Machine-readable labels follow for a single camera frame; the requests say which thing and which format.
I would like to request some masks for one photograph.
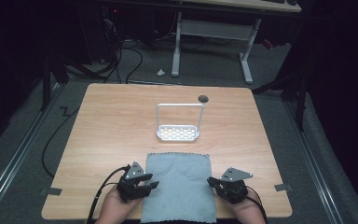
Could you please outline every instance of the gray towel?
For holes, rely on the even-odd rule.
[[[141,222],[185,220],[215,223],[212,175],[209,155],[188,153],[148,154],[146,172],[159,181],[143,202]]]

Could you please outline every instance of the cable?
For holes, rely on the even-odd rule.
[[[112,183],[107,183],[107,184],[105,184],[105,185],[108,186],[108,185],[114,185],[114,184],[118,184],[118,183],[112,182]]]
[[[213,39],[216,39],[216,38],[205,38],[205,42],[206,42],[206,43],[209,43],[209,44],[215,44],[215,45],[225,46],[225,45],[228,45],[228,44],[230,44],[231,42],[235,41],[235,39],[230,39],[230,40],[226,41],[225,43],[219,43],[219,42],[213,41]]]
[[[247,189],[250,189],[251,191],[253,191],[255,193],[255,195],[257,196],[258,200],[260,201],[260,203],[258,201],[256,201],[255,199],[249,197],[249,196],[246,196],[245,198],[252,201],[253,203],[255,203],[257,205],[257,207],[260,209],[260,212],[261,212],[261,215],[263,215],[263,218],[264,220],[266,221],[266,224],[268,224],[269,222],[267,221],[267,214],[266,214],[266,210],[264,210],[264,207],[263,207],[263,204],[261,203],[261,198],[260,196],[258,195],[258,193],[252,189],[251,187],[249,186],[246,186]]]
[[[157,45],[159,45],[159,46],[163,46],[163,47],[169,47],[169,46],[172,46],[172,45],[174,45],[176,42],[175,42],[175,40],[173,40],[173,39],[171,39],[171,38],[173,38],[173,37],[175,37],[175,35],[172,35],[172,36],[168,36],[167,38],[165,38],[165,39],[160,39],[159,41],[156,41],[155,43],[157,44]]]
[[[114,59],[112,59],[112,62],[109,63],[105,68],[102,68],[101,70],[97,70],[97,71],[92,71],[92,73],[94,73],[96,76],[102,74],[102,73],[105,73],[107,71],[109,71],[110,69],[112,69],[114,66],[115,66],[115,63],[114,63]],[[69,68],[68,66],[66,66],[66,72],[72,74],[72,75],[75,75],[75,76],[85,76],[86,74],[84,73],[79,73],[79,72],[76,72],[74,70],[72,70],[71,68]]]
[[[118,83],[118,84],[121,84],[121,76],[120,76],[120,74],[118,73],[118,68],[116,68],[116,77],[117,77],[117,83]]]
[[[103,188],[106,187],[107,185],[113,184],[113,183],[107,183],[107,181],[109,181],[109,179],[115,175],[117,172],[119,171],[125,171],[126,169],[128,169],[129,166],[123,166],[121,168],[116,169],[114,172],[112,172],[112,174],[110,174],[105,180],[104,182],[101,184],[100,188],[98,189],[97,193],[95,194],[94,197],[94,201],[92,202],[91,208],[89,210],[89,217],[87,218],[86,224],[90,224],[92,221],[92,215],[94,215],[94,210],[95,210],[95,206],[97,205],[98,200],[100,199],[100,195],[103,192]]]
[[[132,50],[132,51],[138,53],[139,56],[141,56],[141,61],[140,61],[140,62],[138,63],[138,65],[127,75],[127,77],[126,77],[126,84],[129,84],[129,78],[130,78],[130,76],[132,75],[133,72],[135,72],[136,69],[139,68],[139,66],[141,66],[142,61],[144,60],[144,57],[142,56],[142,54],[141,54],[138,50],[135,50],[135,49],[128,49],[128,50]]]
[[[198,46],[196,46],[195,48],[187,48],[187,47],[185,47],[184,46],[184,44],[185,43],[181,43],[181,48],[182,49],[190,49],[190,50],[194,50],[194,49],[199,49],[200,47],[202,47],[203,46],[203,44],[204,44],[204,38],[203,37],[201,37],[201,36],[187,36],[187,38],[183,38],[184,40],[192,40],[192,39],[200,39],[200,43],[199,43],[199,45]]]
[[[117,56],[115,55],[115,67],[112,68],[112,71],[110,71],[110,73],[107,75],[107,77],[105,78],[103,83],[107,82],[107,80],[112,76],[112,74],[115,70],[117,71],[117,67],[118,67],[120,60],[121,60],[121,47],[120,47],[120,57],[119,57],[119,59],[117,59]]]
[[[49,176],[51,176],[51,178],[54,178],[54,174],[52,174],[49,170],[48,167],[45,164],[45,154],[46,151],[48,149],[48,145],[50,144],[51,140],[54,138],[54,136],[57,134],[57,132],[60,130],[60,128],[66,123],[66,121],[68,121],[68,119],[70,119],[74,114],[76,114],[79,111],[80,107],[78,109],[76,109],[71,115],[69,115],[68,117],[66,117],[66,119],[60,124],[60,126],[55,130],[55,132],[53,133],[53,135],[49,138],[48,142],[45,144],[45,147],[43,148],[43,152],[42,152],[42,166],[43,169],[45,169],[46,173],[48,173]]]
[[[170,31],[162,38],[156,39],[156,41],[163,40],[163,39],[170,38],[170,37],[174,36],[174,35],[170,35],[170,34],[172,33],[173,27],[175,26],[177,16],[178,16],[178,13],[176,12],[175,16],[173,17],[173,22],[172,22]]]

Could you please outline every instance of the person's arm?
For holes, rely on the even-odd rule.
[[[248,192],[248,197],[261,203],[258,196],[251,190]],[[243,202],[236,204],[229,203],[223,199],[222,201],[234,212],[237,220],[241,224],[266,224],[260,208],[251,200],[245,199]]]
[[[135,199],[125,203],[121,200],[116,186],[112,187],[104,198],[100,216],[95,224],[122,223],[141,200]]]

